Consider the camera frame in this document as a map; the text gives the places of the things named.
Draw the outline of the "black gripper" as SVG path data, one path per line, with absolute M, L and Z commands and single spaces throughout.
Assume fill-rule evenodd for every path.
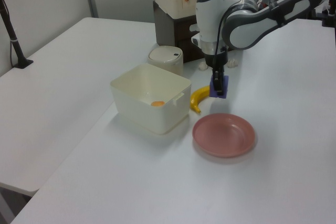
M 225 76 L 224 65 L 227 63 L 227 48 L 222 47 L 215 55 L 204 54 L 206 64 L 213 68 L 212 96 L 223 96 L 223 76 Z

